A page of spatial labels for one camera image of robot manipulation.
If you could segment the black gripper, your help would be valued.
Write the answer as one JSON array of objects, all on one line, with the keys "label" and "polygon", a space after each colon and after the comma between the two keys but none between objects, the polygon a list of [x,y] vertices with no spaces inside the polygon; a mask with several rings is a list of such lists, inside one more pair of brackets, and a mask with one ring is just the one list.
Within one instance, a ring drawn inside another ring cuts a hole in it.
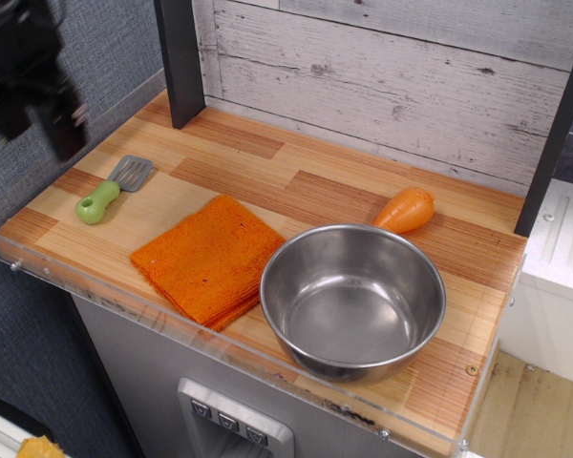
[{"label": "black gripper", "polygon": [[66,13],[64,1],[0,1],[0,135],[24,134],[27,102],[40,103],[42,129],[60,161],[87,144],[87,106],[57,63]]}]

